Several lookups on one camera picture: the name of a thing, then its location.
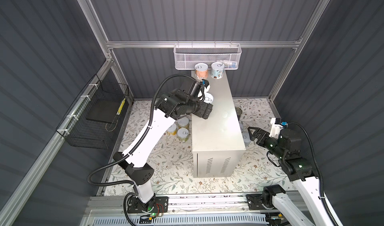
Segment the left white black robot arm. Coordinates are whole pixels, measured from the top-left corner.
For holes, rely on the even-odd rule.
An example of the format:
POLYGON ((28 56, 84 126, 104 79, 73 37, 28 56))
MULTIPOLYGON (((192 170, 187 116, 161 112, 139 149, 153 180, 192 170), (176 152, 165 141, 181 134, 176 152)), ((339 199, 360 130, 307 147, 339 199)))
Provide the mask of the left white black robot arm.
POLYGON ((134 222, 128 215, 130 199, 136 199, 144 210, 145 214, 140 218, 140 222, 150 223, 160 213, 165 213, 164 207, 156 203, 156 195, 150 181, 154 169, 147 163, 158 141, 178 119, 195 115, 206 120, 213 109, 212 104, 205 102, 206 93, 210 89, 210 83, 206 79, 195 79, 186 75, 186 80, 180 88, 161 93, 167 81, 175 77, 176 75, 167 77, 158 87, 151 102, 150 118, 133 143, 125 151, 115 153, 113 162, 93 170, 87 177, 87 182, 93 186, 130 184, 134 187, 135 191, 127 193, 123 199, 123 211, 132 226, 134 222), (111 183, 98 183, 92 180, 92 176, 96 173, 115 165, 125 170, 129 180, 111 183))

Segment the light blue label can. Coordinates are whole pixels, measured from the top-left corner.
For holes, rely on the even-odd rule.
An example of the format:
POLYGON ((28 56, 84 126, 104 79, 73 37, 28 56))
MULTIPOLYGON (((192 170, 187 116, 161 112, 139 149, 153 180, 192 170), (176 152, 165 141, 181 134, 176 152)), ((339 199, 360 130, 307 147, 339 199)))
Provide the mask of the light blue label can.
POLYGON ((212 104, 213 101, 214 101, 213 95, 210 94, 210 93, 205 93, 205 100, 204 100, 204 102, 212 104))

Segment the orange label can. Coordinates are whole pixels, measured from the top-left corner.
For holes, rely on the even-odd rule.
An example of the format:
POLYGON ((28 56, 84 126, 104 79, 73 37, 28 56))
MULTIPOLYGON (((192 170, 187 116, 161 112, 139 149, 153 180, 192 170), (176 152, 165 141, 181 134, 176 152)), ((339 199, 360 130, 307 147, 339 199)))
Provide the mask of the orange label can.
POLYGON ((195 65, 196 79, 203 80, 208 78, 208 65, 205 63, 198 63, 195 65))

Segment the white label can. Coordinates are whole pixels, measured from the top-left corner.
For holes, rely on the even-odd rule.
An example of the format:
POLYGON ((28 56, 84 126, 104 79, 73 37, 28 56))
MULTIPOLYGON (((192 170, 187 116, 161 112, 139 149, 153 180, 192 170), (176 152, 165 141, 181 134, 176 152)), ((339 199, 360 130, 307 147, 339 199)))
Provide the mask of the white label can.
POLYGON ((244 141, 245 146, 248 147, 251 143, 249 133, 243 132, 242 136, 243 136, 243 141, 244 141))

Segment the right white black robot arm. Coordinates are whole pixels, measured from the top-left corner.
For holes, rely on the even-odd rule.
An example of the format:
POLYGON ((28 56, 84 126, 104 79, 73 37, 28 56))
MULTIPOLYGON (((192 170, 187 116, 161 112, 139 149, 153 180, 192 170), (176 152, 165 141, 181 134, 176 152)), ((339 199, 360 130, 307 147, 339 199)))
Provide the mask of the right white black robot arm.
POLYGON ((341 226, 342 222, 333 209, 324 192, 324 179, 315 158, 314 146, 307 131, 298 123, 282 122, 273 118, 271 131, 249 127, 250 140, 267 150, 267 155, 273 155, 277 162, 275 167, 288 176, 295 185, 307 209, 311 214, 309 219, 289 198, 287 192, 279 185, 264 187, 258 203, 266 210, 278 210, 286 219, 284 225, 292 226, 341 226), (292 130, 297 126, 305 134, 312 154, 312 160, 301 156, 302 138, 292 130))

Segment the teal label can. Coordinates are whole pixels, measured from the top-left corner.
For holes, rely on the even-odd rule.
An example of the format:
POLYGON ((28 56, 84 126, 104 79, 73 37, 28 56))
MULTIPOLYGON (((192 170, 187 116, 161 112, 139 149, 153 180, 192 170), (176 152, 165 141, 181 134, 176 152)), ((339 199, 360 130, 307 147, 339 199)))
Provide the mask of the teal label can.
POLYGON ((223 77, 225 71, 225 65, 222 62, 214 62, 211 65, 211 77, 214 79, 220 79, 223 77))

